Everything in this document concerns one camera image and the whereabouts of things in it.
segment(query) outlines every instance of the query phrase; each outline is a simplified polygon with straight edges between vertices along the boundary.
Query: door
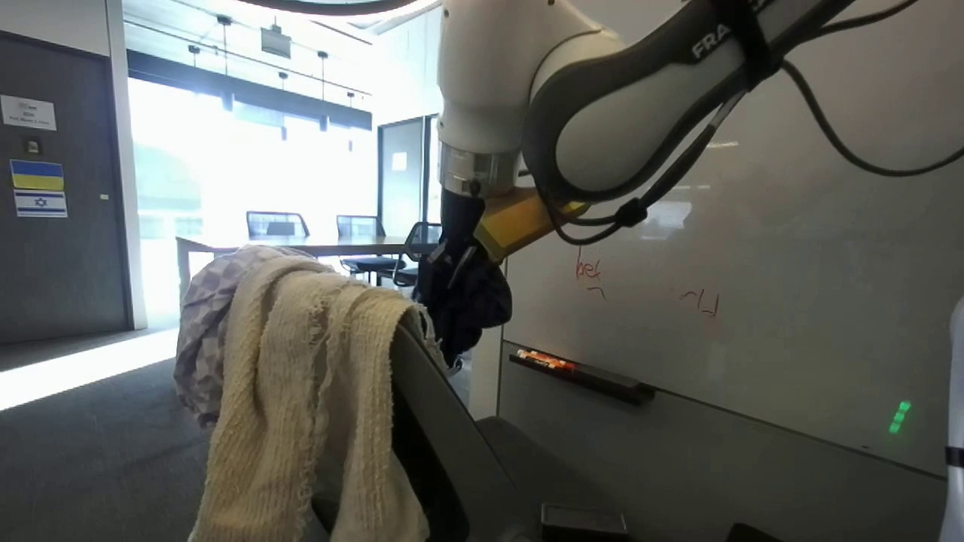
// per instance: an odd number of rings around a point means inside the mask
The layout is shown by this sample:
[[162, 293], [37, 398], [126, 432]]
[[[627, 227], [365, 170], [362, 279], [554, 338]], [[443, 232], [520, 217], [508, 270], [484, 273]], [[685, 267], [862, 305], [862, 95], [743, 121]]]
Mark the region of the door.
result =
[[0, 34], [0, 343], [130, 328], [109, 60]]
[[380, 127], [380, 217], [386, 237], [403, 237], [424, 221], [427, 199], [427, 121]]

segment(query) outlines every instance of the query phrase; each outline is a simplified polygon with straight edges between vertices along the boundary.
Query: beige towel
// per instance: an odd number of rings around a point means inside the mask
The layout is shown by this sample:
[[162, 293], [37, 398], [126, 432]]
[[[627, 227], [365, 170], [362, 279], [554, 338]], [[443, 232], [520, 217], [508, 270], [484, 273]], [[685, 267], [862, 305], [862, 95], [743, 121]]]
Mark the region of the beige towel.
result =
[[311, 260], [241, 282], [194, 542], [299, 542], [312, 495], [342, 504], [334, 542], [427, 538], [392, 451], [389, 349], [410, 310]]

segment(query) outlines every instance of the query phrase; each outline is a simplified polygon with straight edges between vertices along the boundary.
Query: wall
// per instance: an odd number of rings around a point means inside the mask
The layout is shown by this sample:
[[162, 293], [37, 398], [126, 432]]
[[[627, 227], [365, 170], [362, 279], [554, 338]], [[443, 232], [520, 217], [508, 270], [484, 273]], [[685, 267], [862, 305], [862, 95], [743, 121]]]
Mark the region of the wall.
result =
[[116, 75], [116, 119], [121, 151], [121, 191], [123, 191], [123, 227], [130, 260], [130, 305], [132, 326], [144, 326], [142, 288], [139, 288], [139, 227], [135, 227], [135, 184], [132, 184], [132, 138], [126, 112], [126, 50], [123, 50], [123, 11], [121, 0], [3, 0], [0, 31], [104, 54], [112, 60]]
[[427, 11], [376, 40], [380, 71], [373, 75], [376, 123], [443, 112], [436, 89], [439, 12]]

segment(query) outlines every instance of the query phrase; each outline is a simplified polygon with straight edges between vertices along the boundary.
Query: sunlight on floor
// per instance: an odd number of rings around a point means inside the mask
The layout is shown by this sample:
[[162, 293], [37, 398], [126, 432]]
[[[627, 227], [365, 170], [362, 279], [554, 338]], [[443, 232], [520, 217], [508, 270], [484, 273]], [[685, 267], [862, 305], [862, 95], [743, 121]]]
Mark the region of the sunlight on floor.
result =
[[174, 360], [179, 333], [156, 333], [0, 374], [0, 413], [64, 395], [118, 374]]

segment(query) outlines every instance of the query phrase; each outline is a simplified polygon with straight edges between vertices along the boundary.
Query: ceiling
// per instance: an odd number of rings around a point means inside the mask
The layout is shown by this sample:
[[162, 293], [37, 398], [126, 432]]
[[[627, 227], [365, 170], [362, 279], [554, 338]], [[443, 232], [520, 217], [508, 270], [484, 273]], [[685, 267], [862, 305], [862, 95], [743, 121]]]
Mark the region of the ceiling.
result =
[[246, 0], [268, 11], [290, 11], [290, 12], [312, 12], [312, 17], [367, 17], [367, 12], [389, 12], [407, 8], [410, 0]]
[[[142, 54], [365, 109], [380, 38], [436, 4], [416, 0], [380, 17], [318, 19], [241, 0], [123, 0], [123, 34], [126, 50]], [[290, 57], [261, 51], [266, 29], [291, 40]]]

